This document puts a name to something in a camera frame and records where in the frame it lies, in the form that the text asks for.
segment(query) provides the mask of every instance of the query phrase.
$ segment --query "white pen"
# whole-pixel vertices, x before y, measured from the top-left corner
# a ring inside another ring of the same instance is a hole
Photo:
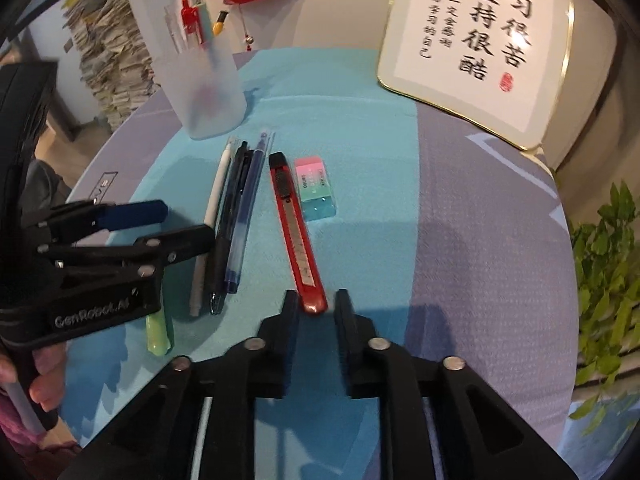
[[[225,187],[226,171],[229,168],[229,164],[232,158],[232,152],[236,146],[236,138],[229,137],[226,142],[225,150],[220,157],[220,164],[216,171],[216,177],[213,179],[213,187],[211,188],[211,195],[209,195],[209,203],[207,204],[207,211],[204,213],[204,223],[211,228],[216,227],[216,217],[218,216],[218,203],[220,202],[220,196],[222,190]],[[204,270],[207,263],[207,255],[200,254],[196,257],[196,266],[193,269],[193,283],[191,284],[191,298],[189,300],[189,313],[193,317],[200,315],[200,309],[202,307],[202,287],[204,284]]]

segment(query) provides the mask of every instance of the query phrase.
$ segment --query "blue fabric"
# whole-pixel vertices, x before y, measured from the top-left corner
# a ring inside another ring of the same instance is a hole
[[[369,50],[282,49],[259,52],[240,73],[248,114],[233,133],[255,144],[275,131],[273,151],[289,162],[324,160],[337,215],[308,224],[327,297],[351,293],[358,313],[381,335],[403,342],[412,294],[418,222],[418,139],[414,102],[375,84]],[[200,223],[226,136],[191,140],[180,131],[132,197],[171,208],[163,230]],[[158,226],[122,232],[131,243]],[[164,304],[174,348],[146,350],[143,320],[87,336],[70,349],[62,416],[86,444],[169,358],[204,360],[252,336],[276,314],[294,283],[268,168],[265,167],[239,293],[219,317],[188,316],[193,261],[167,269]],[[376,403],[349,400],[339,375],[332,316],[304,318],[289,395],[257,406],[256,478],[361,478],[378,440]]]

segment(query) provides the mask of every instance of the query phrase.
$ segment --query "pen holder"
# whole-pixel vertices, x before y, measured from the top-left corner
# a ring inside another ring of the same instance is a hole
[[[192,139],[226,134],[244,118],[246,99],[231,49],[222,35],[153,61],[160,83]]]

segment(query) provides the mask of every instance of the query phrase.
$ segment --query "table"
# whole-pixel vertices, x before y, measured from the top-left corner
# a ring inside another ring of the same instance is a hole
[[[290,160],[320,155],[338,215],[308,224],[329,298],[348,288],[380,335],[415,355],[460,355],[555,445],[577,355],[577,294],[564,213],[543,164],[376,83],[369,50],[281,49],[236,61],[248,113],[236,136],[276,131]],[[226,136],[195,141],[161,91],[113,135],[72,194],[117,172],[106,200],[162,199],[162,229],[202,222]],[[158,226],[113,236],[130,243]],[[171,353],[146,351],[144,321],[76,340],[66,420],[82,445],[177,354],[203,360],[255,333],[293,288],[264,169],[239,293],[222,316],[188,316],[193,261],[167,269]],[[377,478],[375,400],[350,400],[331,316],[300,325],[289,395],[257,406],[256,478]]]

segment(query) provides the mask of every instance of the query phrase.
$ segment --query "floor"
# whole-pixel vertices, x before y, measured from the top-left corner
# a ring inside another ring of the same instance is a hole
[[[36,158],[49,164],[73,189],[110,135],[104,126],[90,123],[82,128],[74,142],[69,142],[47,128],[36,147]]]

